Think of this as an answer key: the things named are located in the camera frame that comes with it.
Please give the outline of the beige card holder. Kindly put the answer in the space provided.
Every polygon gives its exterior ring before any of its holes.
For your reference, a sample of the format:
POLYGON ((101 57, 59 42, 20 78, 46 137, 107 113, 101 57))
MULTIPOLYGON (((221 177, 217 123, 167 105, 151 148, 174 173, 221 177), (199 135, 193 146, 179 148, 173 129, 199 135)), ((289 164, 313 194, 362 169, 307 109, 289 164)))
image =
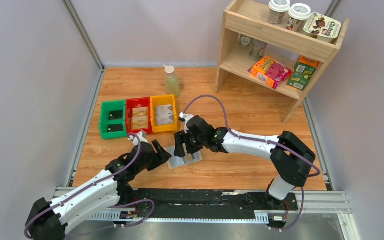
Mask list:
POLYGON ((203 159, 202 152, 198 151, 194 154, 186 154, 185 157, 178 157, 174 155, 175 146, 165 148, 165 150, 171 154, 171 158, 167 161, 169 169, 175 169, 178 167, 190 165, 199 162, 203 159))

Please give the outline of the white credit card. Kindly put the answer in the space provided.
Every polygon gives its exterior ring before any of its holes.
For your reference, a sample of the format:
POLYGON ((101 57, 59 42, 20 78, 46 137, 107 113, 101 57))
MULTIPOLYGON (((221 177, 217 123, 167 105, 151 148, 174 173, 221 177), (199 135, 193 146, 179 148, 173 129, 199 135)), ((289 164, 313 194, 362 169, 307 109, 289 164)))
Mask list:
POLYGON ((156 115, 173 115, 174 109, 171 104, 157 105, 155 108, 156 115))

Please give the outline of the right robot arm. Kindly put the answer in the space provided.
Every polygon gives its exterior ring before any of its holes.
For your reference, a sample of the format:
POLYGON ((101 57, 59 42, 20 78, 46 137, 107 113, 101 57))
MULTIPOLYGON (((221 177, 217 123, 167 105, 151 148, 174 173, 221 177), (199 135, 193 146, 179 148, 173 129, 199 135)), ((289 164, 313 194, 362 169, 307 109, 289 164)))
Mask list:
POLYGON ((239 153, 270 160, 278 172, 265 195, 266 205, 271 209, 279 209, 294 188, 304 187, 311 169, 316 167, 315 153, 290 131, 263 136, 228 127, 214 128, 198 115, 181 113, 179 120, 184 123, 184 130, 174 135, 176 157, 206 148, 213 153, 239 153))

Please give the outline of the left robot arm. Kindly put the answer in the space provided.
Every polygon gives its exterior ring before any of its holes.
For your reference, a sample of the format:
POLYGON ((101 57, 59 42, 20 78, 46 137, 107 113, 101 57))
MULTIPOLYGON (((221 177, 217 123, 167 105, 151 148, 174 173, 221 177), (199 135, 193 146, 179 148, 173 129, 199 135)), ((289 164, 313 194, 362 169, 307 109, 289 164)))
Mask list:
POLYGON ((157 140, 141 141, 129 153, 112 160, 88 182, 54 198, 37 200, 27 218, 24 234, 31 240, 63 240, 80 223, 114 206, 137 204, 130 182, 144 170, 152 171, 172 155, 157 140))

